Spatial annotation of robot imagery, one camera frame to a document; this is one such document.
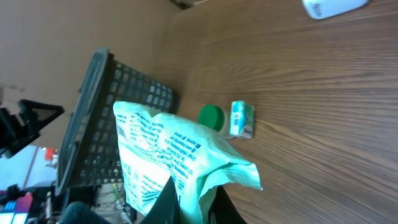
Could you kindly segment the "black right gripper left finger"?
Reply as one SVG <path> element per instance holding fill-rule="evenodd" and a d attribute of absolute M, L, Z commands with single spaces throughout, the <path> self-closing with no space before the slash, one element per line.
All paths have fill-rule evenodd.
<path fill-rule="evenodd" d="M 150 212 L 140 224 L 179 224 L 180 207 L 173 179 L 170 177 Z"/>

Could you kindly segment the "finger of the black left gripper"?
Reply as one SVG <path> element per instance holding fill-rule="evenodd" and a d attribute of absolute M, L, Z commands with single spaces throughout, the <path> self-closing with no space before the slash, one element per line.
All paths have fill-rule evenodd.
<path fill-rule="evenodd" d="M 21 100 L 20 117 L 27 127 L 28 133 L 40 136 L 40 130 L 62 115 L 65 110 L 62 106 L 49 105 L 31 100 Z"/>

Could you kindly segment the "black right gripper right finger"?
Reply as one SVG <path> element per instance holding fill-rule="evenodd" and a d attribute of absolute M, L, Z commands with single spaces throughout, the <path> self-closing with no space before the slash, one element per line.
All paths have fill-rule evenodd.
<path fill-rule="evenodd" d="M 247 224 L 230 200 L 223 186 L 218 186 L 208 212 L 210 224 Z"/>

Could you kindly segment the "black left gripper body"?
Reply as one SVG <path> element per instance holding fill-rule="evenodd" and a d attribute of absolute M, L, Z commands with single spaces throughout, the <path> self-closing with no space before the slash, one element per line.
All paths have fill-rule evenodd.
<path fill-rule="evenodd" d="M 7 159 L 15 156 L 39 136 L 37 115 L 30 110 L 10 114 L 1 108 L 1 156 Z"/>

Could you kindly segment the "teal tissue pack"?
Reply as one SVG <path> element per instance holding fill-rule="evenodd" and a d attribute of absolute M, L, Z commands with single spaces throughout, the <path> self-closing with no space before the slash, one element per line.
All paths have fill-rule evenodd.
<path fill-rule="evenodd" d="M 148 215 L 172 179 L 183 223 L 207 223 L 219 185 L 261 189 L 254 163 L 216 131 L 126 101 L 113 105 L 127 203 Z"/>

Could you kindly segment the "green lid jar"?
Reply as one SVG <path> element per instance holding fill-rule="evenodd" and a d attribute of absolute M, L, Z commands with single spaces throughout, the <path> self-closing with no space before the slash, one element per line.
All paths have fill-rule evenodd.
<path fill-rule="evenodd" d="M 229 140 L 234 136 L 230 135 L 230 115 L 227 111 L 215 105 L 205 105 L 197 117 L 197 122 L 217 131 L 223 138 Z"/>

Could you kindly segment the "teal white small carton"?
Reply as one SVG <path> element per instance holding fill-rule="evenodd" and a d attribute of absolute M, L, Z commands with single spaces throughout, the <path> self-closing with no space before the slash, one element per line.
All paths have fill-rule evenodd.
<path fill-rule="evenodd" d="M 252 139 L 254 136 L 255 107 L 244 101 L 233 101 L 231 104 L 230 135 Z"/>

